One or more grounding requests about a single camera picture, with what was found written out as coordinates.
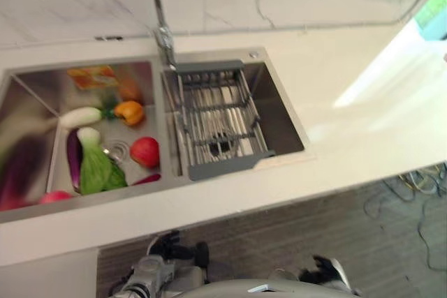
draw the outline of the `countertop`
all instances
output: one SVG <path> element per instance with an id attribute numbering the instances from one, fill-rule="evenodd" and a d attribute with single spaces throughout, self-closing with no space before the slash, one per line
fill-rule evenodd
<path id="1" fill-rule="evenodd" d="M 364 71 L 401 28 L 176 38 L 178 52 L 263 46 L 309 138 L 312 157 L 3 223 L 0 266 L 340 192 L 446 160 L 446 44 L 401 33 Z M 0 68 L 155 53 L 154 41 L 146 38 L 40 45 L 0 51 Z"/>

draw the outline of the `cabbage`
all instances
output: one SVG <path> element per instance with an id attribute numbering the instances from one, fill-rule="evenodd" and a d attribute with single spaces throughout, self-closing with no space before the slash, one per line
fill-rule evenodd
<path id="1" fill-rule="evenodd" d="M 82 145 L 80 191 L 89 195 L 127 186 L 124 172 L 104 154 L 99 132 L 90 127 L 78 130 Z"/>

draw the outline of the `dish rack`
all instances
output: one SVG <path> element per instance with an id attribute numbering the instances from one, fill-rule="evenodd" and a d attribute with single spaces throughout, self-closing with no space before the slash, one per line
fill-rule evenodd
<path id="1" fill-rule="evenodd" d="M 179 64 L 179 112 L 192 180 L 255 166 L 273 156 L 241 61 Z"/>

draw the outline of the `bell pepper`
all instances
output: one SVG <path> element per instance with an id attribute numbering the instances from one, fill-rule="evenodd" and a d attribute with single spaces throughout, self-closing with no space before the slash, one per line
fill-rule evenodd
<path id="1" fill-rule="evenodd" d="M 145 118 L 145 110 L 136 101 L 124 101 L 118 104 L 113 112 L 115 116 L 120 118 L 127 126 L 139 124 Z"/>

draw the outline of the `floor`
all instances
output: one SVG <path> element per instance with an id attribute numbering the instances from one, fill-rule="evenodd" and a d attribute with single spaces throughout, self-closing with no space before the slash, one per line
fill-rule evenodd
<path id="1" fill-rule="evenodd" d="M 396 179 L 390 183 L 411 196 Z M 427 268 L 426 247 L 417 232 L 427 199 L 421 232 L 430 245 L 431 265 L 445 269 L 447 196 L 417 194 L 414 201 L 403 202 L 381 182 L 183 230 L 182 242 L 209 244 L 212 281 L 266 278 L 278 267 L 297 274 L 312 268 L 312 255 L 320 254 L 337 258 L 364 297 L 447 297 L 447 272 Z M 144 255 L 146 243 L 101 251 L 98 297 L 107 297 L 111 283 Z"/>

